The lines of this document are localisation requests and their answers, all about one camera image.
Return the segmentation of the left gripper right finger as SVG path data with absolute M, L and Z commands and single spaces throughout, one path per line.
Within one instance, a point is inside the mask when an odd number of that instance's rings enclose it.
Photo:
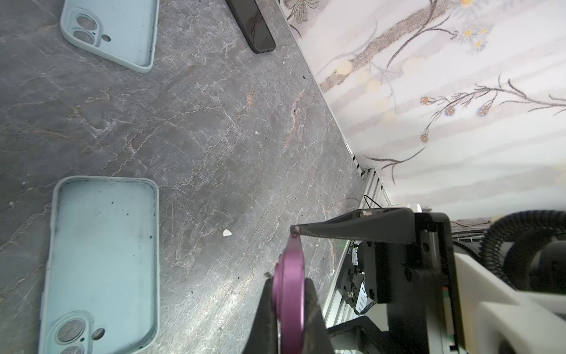
M 305 280 L 305 320 L 303 354 L 334 354 L 313 281 Z

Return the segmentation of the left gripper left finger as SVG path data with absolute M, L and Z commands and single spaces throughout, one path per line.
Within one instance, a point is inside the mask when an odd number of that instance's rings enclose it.
M 273 279 L 265 280 L 256 314 L 242 354 L 279 352 L 277 316 L 272 305 Z

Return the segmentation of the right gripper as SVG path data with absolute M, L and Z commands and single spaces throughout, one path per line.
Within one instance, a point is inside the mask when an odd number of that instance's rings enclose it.
M 386 304 L 388 327 L 366 324 L 379 353 L 464 353 L 449 218 L 408 208 L 358 209 L 290 227 L 293 235 L 364 242 L 368 297 Z

